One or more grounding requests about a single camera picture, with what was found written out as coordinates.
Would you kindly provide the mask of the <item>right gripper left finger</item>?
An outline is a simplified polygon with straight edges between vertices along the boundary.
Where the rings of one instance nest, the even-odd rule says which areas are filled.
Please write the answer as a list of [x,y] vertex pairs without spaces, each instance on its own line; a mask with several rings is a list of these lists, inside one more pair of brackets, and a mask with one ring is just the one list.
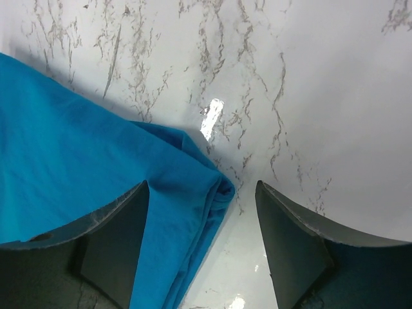
[[1,245],[1,308],[129,308],[149,206],[142,182],[67,225]]

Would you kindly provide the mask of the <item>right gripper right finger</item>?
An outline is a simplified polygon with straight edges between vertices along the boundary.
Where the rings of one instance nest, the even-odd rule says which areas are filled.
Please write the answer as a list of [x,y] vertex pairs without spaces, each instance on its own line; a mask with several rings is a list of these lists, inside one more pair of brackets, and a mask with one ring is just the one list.
[[330,220],[266,184],[256,209],[279,308],[410,308],[411,244]]

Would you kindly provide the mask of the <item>blue t shirt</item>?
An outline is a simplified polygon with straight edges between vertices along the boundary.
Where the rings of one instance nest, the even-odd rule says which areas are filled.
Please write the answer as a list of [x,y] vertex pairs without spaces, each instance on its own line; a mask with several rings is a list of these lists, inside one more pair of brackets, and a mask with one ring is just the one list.
[[178,129],[125,120],[1,56],[1,241],[27,240],[142,181],[149,212],[132,308],[178,308],[235,195]]

